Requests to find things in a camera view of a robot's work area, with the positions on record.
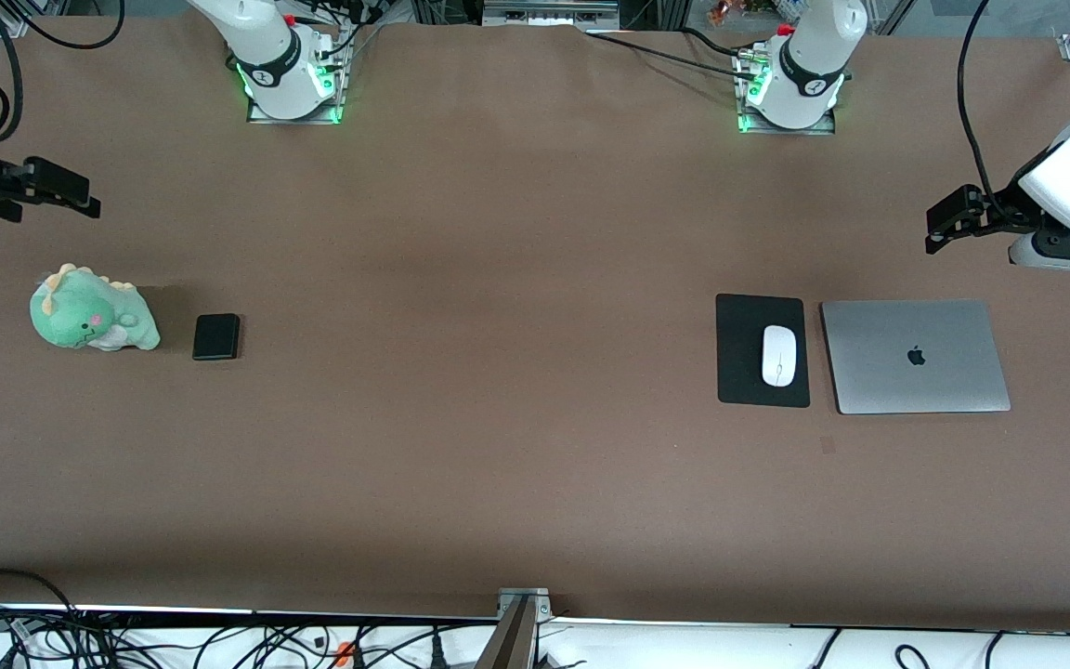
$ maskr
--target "plush toy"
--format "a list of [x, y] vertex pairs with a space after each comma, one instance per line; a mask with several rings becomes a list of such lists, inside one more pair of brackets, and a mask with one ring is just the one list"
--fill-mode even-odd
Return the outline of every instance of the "plush toy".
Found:
[[31, 297], [31, 322], [48, 343], [65, 349], [117, 351], [159, 346], [148, 302], [135, 286], [110, 283], [88, 267], [64, 263]]

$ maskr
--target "brown desk surface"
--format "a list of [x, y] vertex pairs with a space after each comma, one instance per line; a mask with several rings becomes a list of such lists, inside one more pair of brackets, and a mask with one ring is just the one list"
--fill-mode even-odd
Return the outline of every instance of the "brown desk surface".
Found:
[[[867, 39], [813, 139], [567, 27], [376, 41], [339, 127], [245, 125], [195, 14], [21, 42], [0, 156], [89, 174], [105, 215], [0, 222], [0, 566], [93, 603], [480, 614], [538, 584], [578, 615], [1070, 626], [1070, 274], [1008, 237], [922, 253], [975, 180], [959, 43]], [[1070, 64], [974, 56], [1004, 182]], [[63, 262], [156, 287], [165, 346], [43, 343]], [[718, 292], [806, 301], [810, 410], [717, 401]], [[838, 415], [816, 308], [890, 298], [987, 300], [1014, 411]], [[193, 362], [226, 310], [242, 359]]]

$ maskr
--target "laptop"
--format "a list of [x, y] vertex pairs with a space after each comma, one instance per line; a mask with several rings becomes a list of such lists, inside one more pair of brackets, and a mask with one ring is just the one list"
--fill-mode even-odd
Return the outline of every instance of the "laptop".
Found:
[[1010, 410], [984, 302], [824, 302], [820, 311], [841, 413]]

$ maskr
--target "black mouse pad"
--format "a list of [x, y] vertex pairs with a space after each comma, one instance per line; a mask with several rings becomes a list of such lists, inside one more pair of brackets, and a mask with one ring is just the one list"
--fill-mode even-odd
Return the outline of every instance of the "black mouse pad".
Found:
[[[768, 325], [795, 334], [795, 378], [782, 389], [762, 380], [762, 331]], [[735, 405], [811, 406], [802, 300], [717, 295], [717, 398]]]

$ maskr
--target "computer mouse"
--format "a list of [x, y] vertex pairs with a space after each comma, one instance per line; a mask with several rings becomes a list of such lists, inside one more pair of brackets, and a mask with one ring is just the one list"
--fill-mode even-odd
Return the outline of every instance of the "computer mouse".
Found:
[[795, 334], [781, 325], [762, 331], [762, 381], [784, 389], [795, 380]]

